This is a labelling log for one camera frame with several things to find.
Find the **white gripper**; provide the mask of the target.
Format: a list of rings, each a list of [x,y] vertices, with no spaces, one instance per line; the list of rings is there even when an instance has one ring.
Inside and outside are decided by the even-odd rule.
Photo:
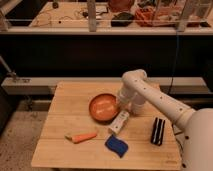
[[[134,96],[135,96],[134,91],[126,87],[122,87],[117,93],[117,105],[119,109],[120,110],[126,109]]]

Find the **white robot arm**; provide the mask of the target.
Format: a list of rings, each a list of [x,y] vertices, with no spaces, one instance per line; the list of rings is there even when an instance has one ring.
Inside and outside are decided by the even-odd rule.
[[[131,104],[134,114],[148,101],[184,132],[181,171],[213,171],[213,108],[192,107],[153,88],[146,82],[142,69],[122,75],[122,88],[117,99],[120,107]]]

